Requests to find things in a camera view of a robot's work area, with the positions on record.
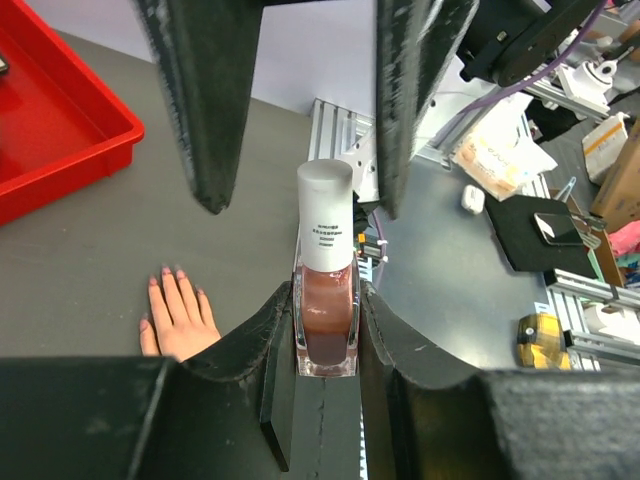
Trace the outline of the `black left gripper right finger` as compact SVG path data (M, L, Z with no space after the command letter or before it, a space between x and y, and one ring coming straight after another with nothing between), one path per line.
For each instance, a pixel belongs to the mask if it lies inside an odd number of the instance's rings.
M360 389L372 479L635 479L639 374L479 370L361 286Z

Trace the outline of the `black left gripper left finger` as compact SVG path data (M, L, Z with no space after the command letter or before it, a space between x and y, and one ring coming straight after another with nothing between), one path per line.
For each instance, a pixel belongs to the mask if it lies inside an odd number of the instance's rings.
M278 479L291 458L292 285L220 341L167 357L1 362L5 479Z

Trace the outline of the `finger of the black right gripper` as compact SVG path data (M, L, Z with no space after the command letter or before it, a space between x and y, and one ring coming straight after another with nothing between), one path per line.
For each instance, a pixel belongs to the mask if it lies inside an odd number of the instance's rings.
M376 160L379 204L399 216L415 137L479 3L382 0L376 11Z
M232 198L251 98L261 1L137 1L191 194L213 215Z

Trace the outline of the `pink nail polish bottle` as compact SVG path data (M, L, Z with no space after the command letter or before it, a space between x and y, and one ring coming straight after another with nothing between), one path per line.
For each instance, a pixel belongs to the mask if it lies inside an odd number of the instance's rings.
M316 272L297 258L293 275L293 318L299 375L354 376L360 325L357 262L339 271Z

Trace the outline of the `white nail polish cap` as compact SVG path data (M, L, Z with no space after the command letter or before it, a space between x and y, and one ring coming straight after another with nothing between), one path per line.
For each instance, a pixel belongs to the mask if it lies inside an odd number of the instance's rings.
M316 272L352 263L353 170L340 160L319 159L297 170L302 263Z

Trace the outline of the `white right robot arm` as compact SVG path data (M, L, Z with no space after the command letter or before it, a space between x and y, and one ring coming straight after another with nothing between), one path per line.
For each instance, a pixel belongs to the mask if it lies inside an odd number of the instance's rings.
M262 1L138 1L187 184L213 214L232 198L250 103ZM454 59L465 80L502 95L556 67L553 51L583 36L601 1L380 1L371 48L380 206L397 217L418 127Z

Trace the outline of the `mannequin hand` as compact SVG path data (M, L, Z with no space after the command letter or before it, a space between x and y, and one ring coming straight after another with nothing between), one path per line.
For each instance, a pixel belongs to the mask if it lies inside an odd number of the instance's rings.
M220 334L210 301L186 272L163 266L148 282L150 315L139 322L143 356L172 357L182 363L217 343Z

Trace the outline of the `yellow plaid sleeve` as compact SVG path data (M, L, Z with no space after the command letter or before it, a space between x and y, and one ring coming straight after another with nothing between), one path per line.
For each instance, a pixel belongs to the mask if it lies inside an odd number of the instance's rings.
M538 370L570 370L564 332L558 318L548 313L527 315L518 322L516 337L520 365Z

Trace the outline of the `plastic packaged bag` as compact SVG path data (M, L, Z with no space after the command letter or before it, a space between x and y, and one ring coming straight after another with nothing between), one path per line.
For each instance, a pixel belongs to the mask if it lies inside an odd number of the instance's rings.
M556 161L526 135L478 124L460 142L453 161L498 201L515 195Z

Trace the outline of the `red plastic bin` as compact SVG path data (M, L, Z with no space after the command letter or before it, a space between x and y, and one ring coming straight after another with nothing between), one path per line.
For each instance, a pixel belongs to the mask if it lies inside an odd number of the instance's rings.
M138 117L25 2L1 4L1 221L128 167Z

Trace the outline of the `white earbuds case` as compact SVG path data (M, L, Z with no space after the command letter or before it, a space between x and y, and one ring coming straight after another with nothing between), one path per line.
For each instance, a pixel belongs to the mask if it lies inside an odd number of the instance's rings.
M463 188L460 203L465 211L479 215L484 210L485 199L486 195L482 189L474 185L466 185Z

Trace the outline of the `black foam pad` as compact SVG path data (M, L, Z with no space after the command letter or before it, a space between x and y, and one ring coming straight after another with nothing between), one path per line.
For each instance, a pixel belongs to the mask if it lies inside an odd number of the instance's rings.
M504 201L489 197L485 209L513 270L546 273L558 269L596 277L566 204L514 195Z

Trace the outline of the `black smartphone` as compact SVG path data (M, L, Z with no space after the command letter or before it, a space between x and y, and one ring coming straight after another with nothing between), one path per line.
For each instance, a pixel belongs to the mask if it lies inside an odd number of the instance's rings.
M598 248L602 241L592 222L577 214L534 213L533 224L542 240L551 246Z

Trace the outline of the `cardboard box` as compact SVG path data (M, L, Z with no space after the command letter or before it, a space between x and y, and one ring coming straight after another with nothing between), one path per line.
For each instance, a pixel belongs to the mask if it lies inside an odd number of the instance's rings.
M639 120L636 120L589 209L606 222L608 233L639 219L639 171Z

